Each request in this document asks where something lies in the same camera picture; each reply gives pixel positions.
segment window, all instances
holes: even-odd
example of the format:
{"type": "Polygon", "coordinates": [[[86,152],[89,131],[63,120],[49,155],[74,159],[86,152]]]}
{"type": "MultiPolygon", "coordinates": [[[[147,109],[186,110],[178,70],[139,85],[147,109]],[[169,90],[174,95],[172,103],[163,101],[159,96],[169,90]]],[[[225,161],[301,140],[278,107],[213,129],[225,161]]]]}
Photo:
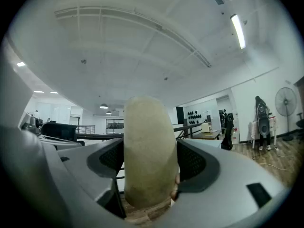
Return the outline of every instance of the window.
{"type": "Polygon", "coordinates": [[[124,133],[123,119],[106,119],[105,131],[106,134],[122,134],[124,133]]]}

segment cable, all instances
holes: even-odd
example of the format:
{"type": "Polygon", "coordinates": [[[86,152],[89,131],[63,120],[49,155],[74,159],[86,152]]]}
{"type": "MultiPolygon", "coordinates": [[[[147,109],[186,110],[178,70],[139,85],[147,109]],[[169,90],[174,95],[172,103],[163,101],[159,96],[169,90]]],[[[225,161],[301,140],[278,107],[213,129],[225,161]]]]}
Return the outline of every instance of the cable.
{"type": "MultiPolygon", "coordinates": [[[[262,155],[264,155],[264,154],[266,154],[266,153],[268,153],[268,152],[270,152],[270,151],[272,151],[272,150],[276,150],[276,151],[278,151],[278,148],[274,148],[274,149],[271,149],[271,150],[269,150],[269,151],[267,151],[267,152],[264,152],[263,154],[259,154],[259,155],[255,155],[255,156],[253,156],[252,157],[252,159],[254,160],[254,161],[257,161],[257,160],[259,160],[260,159],[260,156],[262,156],[262,155]]],[[[280,156],[280,157],[293,157],[294,158],[294,156],[293,155],[279,155],[278,153],[276,153],[277,154],[277,156],[280,156]]],[[[270,165],[270,166],[273,166],[273,167],[275,167],[275,168],[277,168],[277,169],[279,169],[279,170],[283,170],[283,171],[285,171],[285,170],[288,170],[289,168],[287,168],[287,169],[282,169],[282,168],[279,168],[279,167],[277,167],[277,166],[274,166],[274,165],[271,165],[271,164],[268,164],[268,163],[259,163],[260,165],[270,165]]]]}
{"type": "MultiPolygon", "coordinates": [[[[259,165],[271,165],[271,164],[259,163],[259,165]]],[[[289,168],[287,168],[287,169],[282,169],[282,168],[278,168],[278,167],[276,167],[276,168],[279,169],[279,170],[288,170],[288,169],[289,169],[289,168]]]]}
{"type": "Polygon", "coordinates": [[[266,153],[268,153],[268,152],[270,152],[270,151],[272,151],[273,149],[271,149],[271,150],[268,150],[267,152],[264,152],[264,153],[262,153],[262,154],[258,154],[258,155],[255,155],[255,156],[253,156],[252,157],[252,159],[254,160],[254,161],[257,161],[257,160],[259,160],[260,159],[260,156],[262,156],[262,155],[264,155],[264,154],[266,154],[266,153]]]}

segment electric fan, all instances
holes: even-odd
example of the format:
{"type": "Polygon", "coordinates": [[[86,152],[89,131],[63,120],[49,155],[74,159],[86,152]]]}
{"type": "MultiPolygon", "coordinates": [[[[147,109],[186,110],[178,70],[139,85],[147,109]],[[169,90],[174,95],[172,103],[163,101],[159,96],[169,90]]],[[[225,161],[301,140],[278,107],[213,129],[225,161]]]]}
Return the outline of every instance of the electric fan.
{"type": "Polygon", "coordinates": [[[287,117],[287,135],[283,137],[284,141],[293,140],[293,136],[289,135],[289,119],[288,117],[295,112],[296,96],[292,89],[284,87],[275,95],[275,107],[280,115],[287,117]]]}

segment desk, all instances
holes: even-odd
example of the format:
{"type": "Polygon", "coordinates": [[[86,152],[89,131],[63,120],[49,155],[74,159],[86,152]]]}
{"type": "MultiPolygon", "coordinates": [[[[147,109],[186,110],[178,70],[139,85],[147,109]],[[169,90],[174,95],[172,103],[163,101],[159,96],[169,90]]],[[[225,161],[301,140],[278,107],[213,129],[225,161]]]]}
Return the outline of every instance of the desk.
{"type": "MultiPolygon", "coordinates": [[[[277,129],[277,120],[275,116],[272,116],[269,118],[269,124],[270,124],[270,131],[274,132],[274,146],[276,145],[276,129],[277,129]]],[[[255,148],[255,139],[260,138],[260,132],[258,129],[257,122],[250,122],[249,123],[249,131],[251,135],[251,142],[252,142],[252,148],[255,148]]]]}
{"type": "Polygon", "coordinates": [[[212,133],[199,133],[196,135],[193,135],[192,139],[219,139],[219,134],[221,133],[221,130],[217,130],[216,132],[212,133]]]}

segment mesh panel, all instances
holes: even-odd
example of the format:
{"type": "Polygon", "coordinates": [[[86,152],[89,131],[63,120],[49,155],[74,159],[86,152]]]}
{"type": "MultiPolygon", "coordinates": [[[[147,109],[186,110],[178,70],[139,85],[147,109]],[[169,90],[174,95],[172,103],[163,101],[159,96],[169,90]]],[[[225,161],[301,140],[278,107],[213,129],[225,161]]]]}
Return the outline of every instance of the mesh panel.
{"type": "Polygon", "coordinates": [[[201,155],[182,144],[177,145],[177,158],[181,181],[198,175],[206,167],[206,161],[201,155]]]}
{"type": "Polygon", "coordinates": [[[124,161],[124,145],[119,144],[99,157],[99,161],[118,173],[124,161]]]}

